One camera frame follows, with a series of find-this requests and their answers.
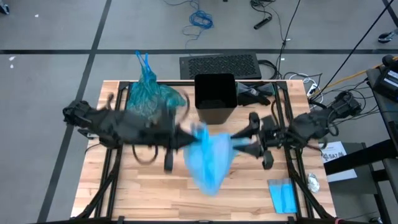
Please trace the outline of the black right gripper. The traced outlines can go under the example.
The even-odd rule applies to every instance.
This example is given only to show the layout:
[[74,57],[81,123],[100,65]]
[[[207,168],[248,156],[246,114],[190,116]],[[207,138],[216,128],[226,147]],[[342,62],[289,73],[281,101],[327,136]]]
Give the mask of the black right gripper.
[[258,140],[254,143],[235,146],[234,149],[249,154],[256,159],[262,158],[262,167],[264,170],[269,170],[274,164],[272,153],[268,150],[269,147],[281,148],[284,144],[292,144],[293,138],[284,134],[275,123],[273,116],[265,116],[259,119],[256,112],[249,114],[249,124],[242,130],[231,136],[232,139],[249,138],[259,135]]

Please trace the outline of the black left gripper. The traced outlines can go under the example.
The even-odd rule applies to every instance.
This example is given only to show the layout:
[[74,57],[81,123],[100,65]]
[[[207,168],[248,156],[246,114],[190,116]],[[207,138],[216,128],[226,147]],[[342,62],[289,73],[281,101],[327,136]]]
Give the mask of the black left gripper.
[[176,121],[176,109],[163,107],[163,114],[155,119],[138,116],[136,144],[166,147],[164,171],[172,172],[174,151],[198,142],[192,134],[184,131]]

